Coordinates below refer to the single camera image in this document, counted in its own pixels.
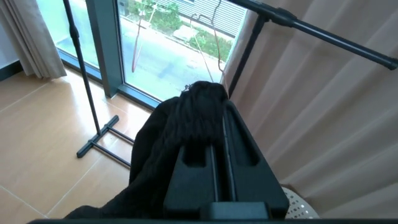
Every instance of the black baseboard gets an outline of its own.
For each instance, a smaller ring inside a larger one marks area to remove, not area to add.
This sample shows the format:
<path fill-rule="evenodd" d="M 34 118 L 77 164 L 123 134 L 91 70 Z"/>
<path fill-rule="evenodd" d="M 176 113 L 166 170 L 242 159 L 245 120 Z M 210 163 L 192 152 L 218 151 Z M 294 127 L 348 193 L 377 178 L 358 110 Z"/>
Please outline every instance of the black baseboard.
<path fill-rule="evenodd" d="M 4 68 L 0 68 L 0 82 L 21 71 L 23 71 L 23 68 L 19 60 L 5 66 Z"/>

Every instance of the black cloth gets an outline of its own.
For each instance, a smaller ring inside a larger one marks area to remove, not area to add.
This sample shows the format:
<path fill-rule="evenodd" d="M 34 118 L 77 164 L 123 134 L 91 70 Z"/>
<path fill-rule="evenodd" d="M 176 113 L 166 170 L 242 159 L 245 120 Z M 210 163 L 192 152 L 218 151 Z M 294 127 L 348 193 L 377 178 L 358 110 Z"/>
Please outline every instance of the black cloth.
<path fill-rule="evenodd" d="M 137 133 L 129 185 L 103 207 L 82 206 L 65 218 L 162 218 L 178 150 L 222 144 L 227 99 L 222 85 L 199 81 L 161 103 Z"/>

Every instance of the curtain fold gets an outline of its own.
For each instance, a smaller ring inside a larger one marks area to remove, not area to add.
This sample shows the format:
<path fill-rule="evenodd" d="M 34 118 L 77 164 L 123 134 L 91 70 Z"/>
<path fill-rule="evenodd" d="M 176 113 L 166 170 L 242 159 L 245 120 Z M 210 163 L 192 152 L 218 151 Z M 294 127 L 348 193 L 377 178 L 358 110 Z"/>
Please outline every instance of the curtain fold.
<path fill-rule="evenodd" d="M 264 1 L 398 57 L 398 1 Z M 256 14 L 226 65 L 230 82 Z M 231 96 L 281 184 L 321 217 L 398 218 L 398 70 L 266 23 Z"/>
<path fill-rule="evenodd" d="M 27 75 L 36 74 L 39 78 L 67 75 L 36 1 L 0 1 L 0 22 Z"/>

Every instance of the tile floor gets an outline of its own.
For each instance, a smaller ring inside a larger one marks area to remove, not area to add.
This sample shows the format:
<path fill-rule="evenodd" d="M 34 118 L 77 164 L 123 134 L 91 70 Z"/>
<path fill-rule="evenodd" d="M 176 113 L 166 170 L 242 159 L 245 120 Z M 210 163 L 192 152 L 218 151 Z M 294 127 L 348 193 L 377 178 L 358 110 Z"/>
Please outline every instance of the tile floor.
<path fill-rule="evenodd" d="M 67 73 L 0 82 L 0 223 L 62 218 L 80 205 L 103 205 L 127 185 L 128 169 L 95 149 L 76 158 L 95 126 L 83 80 Z M 150 111 L 90 87 L 100 126 L 117 114 L 114 128 L 135 138 Z M 132 146 L 122 139 L 107 133 L 99 143 L 129 161 Z"/>

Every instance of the black metal rack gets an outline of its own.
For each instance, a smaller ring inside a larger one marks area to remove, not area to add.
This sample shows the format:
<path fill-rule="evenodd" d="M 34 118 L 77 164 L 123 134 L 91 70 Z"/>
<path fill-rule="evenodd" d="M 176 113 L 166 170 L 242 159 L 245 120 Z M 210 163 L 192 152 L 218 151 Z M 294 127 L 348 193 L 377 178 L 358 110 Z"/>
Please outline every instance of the black metal rack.
<path fill-rule="evenodd" d="M 232 93 L 236 87 L 236 84 L 238 83 L 238 80 L 242 74 L 243 68 L 250 56 L 251 50 L 253 49 L 254 44 L 256 43 L 256 40 L 261 32 L 261 29 L 262 29 L 264 23 L 269 22 L 269 21 L 272 21 L 281 26 L 293 27 L 293 28 L 296 28 L 303 32 L 306 32 L 310 35 L 318 37 L 321 40 L 327 41 L 335 46 L 341 47 L 341 48 L 348 50 L 354 54 L 358 54 L 364 58 L 372 60 L 373 62 L 379 63 L 379 64 L 387 67 L 390 70 L 394 70 L 398 67 L 398 59 L 380 54 L 379 52 L 376 52 L 374 50 L 371 50 L 371 49 L 368 49 L 361 45 L 358 45 L 354 42 L 346 40 L 346 39 L 339 37 L 335 34 L 329 33 L 325 30 L 319 29 L 311 24 L 307 24 L 306 22 L 303 22 L 303 21 L 297 19 L 296 16 L 294 16 L 291 12 L 286 11 L 285 9 L 274 8 L 267 4 L 259 3 L 259 2 L 252 1 L 252 0 L 228 0 L 228 1 L 235 3 L 237 5 L 240 5 L 242 7 L 245 7 L 246 9 L 249 9 L 251 11 L 254 11 L 259 15 L 257 18 L 257 21 L 253 27 L 249 42 L 248 42 L 248 44 L 244 50 L 244 53 L 242 55 L 241 61 L 239 62 L 238 68 L 236 69 L 236 72 L 234 74 L 232 82 L 229 86 L 229 90 L 228 90 L 229 96 L 232 95 Z M 90 85 L 88 83 L 85 64 L 84 64 L 84 60 L 83 60 L 83 55 L 81 53 L 79 34 L 77 31 L 77 28 L 75 27 L 75 23 L 73 21 L 73 16 L 72 16 L 72 11 L 70 9 L 69 1 L 63 0 L 63 3 L 65 5 L 65 10 L 66 10 L 68 21 L 69 21 L 70 36 L 72 38 L 73 44 L 76 49 L 76 54 L 77 54 L 77 58 L 78 58 L 79 66 L 80 66 L 80 70 L 81 70 L 81 75 L 83 77 L 83 81 L 85 84 L 87 97 L 88 97 L 88 101 L 90 103 L 90 108 L 91 108 L 91 112 L 93 114 L 93 119 L 94 119 L 95 128 L 96 128 L 96 132 L 97 132 L 95 134 L 95 136 L 93 136 L 77 152 L 77 157 L 82 158 L 92 147 L 96 147 L 103 153 L 109 155 L 110 157 L 112 157 L 112 158 L 116 159 L 117 161 L 123 163 L 124 165 L 130 167 L 130 163 L 128 161 L 125 161 L 124 159 L 120 158 L 119 156 L 115 155 L 114 153 L 107 150 L 105 147 L 100 146 L 97 143 L 98 140 L 100 140 L 108 131 L 111 131 L 114 134 L 117 134 L 118 136 L 122 137 L 127 142 L 130 142 L 132 144 L 134 143 L 134 140 L 113 128 L 113 126 L 119 121 L 119 117 L 117 115 L 114 116 L 107 124 L 104 125 L 103 128 L 100 129 L 100 126 L 98 124 L 98 118 L 97 118 L 95 107 L 94 107 L 94 103 L 93 103 L 93 97 L 91 95 Z"/>

